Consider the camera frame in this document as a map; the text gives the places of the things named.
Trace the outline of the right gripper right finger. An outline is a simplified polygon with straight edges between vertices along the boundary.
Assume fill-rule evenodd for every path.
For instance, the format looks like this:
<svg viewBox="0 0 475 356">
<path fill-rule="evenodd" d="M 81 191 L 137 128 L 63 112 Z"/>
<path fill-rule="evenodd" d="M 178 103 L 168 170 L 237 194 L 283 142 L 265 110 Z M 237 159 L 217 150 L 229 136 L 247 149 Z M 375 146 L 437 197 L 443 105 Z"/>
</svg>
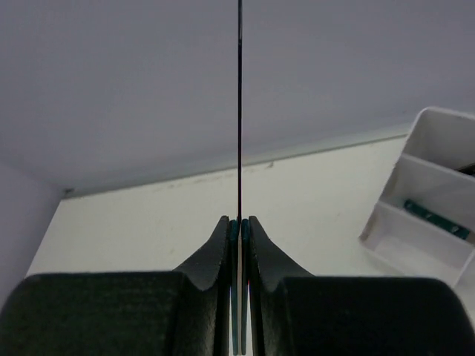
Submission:
<svg viewBox="0 0 475 356">
<path fill-rule="evenodd" d="M 247 223 L 255 355 L 472 355 L 474 328 L 445 283 L 315 276 Z"/>
</svg>

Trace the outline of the black handled spoon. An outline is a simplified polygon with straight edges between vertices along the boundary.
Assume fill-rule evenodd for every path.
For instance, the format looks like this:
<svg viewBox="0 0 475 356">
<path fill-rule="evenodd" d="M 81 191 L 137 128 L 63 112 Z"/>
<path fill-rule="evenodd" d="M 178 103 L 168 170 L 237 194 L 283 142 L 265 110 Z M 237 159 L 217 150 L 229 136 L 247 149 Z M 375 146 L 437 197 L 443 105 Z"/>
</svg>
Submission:
<svg viewBox="0 0 475 356">
<path fill-rule="evenodd" d="M 459 173 L 467 174 L 469 176 L 475 175 L 475 163 L 471 163 L 469 165 L 463 166 L 457 170 Z"/>
</svg>

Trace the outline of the green handled knife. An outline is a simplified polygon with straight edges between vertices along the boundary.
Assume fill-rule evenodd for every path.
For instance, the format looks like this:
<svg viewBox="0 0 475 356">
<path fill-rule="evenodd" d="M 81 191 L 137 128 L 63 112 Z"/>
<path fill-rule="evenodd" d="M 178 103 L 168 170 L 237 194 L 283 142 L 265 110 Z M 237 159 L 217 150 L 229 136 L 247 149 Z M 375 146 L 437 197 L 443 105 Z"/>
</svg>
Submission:
<svg viewBox="0 0 475 356">
<path fill-rule="evenodd" d="M 242 213 L 243 173 L 243 1 L 237 1 L 237 217 L 230 222 L 231 233 L 231 313 L 232 353 L 246 354 L 247 303 L 249 278 L 247 273 L 247 250 L 249 247 L 249 222 Z"/>
</svg>

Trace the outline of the green handled fork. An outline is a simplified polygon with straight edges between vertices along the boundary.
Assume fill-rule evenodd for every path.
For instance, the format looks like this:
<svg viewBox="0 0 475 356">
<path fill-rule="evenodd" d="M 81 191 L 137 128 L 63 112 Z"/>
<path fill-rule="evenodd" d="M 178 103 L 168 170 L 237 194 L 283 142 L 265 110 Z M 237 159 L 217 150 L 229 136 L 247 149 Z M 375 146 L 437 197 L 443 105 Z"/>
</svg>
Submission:
<svg viewBox="0 0 475 356">
<path fill-rule="evenodd" d="M 418 217 L 419 219 L 424 220 L 425 222 L 430 223 L 458 237 L 459 239 L 468 241 L 468 238 L 472 234 L 472 231 L 469 230 L 468 228 L 426 209 L 425 207 L 423 207 L 422 205 L 418 204 L 417 202 L 413 200 L 410 200 L 410 199 L 405 200 L 403 204 L 403 208 L 404 210 L 406 210 L 407 213 L 415 217 Z"/>
</svg>

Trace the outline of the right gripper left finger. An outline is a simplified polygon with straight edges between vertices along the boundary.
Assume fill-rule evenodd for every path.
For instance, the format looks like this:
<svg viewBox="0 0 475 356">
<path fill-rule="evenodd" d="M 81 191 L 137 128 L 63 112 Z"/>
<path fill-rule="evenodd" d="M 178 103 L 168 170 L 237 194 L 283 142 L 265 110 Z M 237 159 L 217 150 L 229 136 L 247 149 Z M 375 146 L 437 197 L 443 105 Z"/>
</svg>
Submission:
<svg viewBox="0 0 475 356">
<path fill-rule="evenodd" d="M 170 271 L 34 274 L 1 310 L 3 355 L 227 355 L 230 221 Z"/>
</svg>

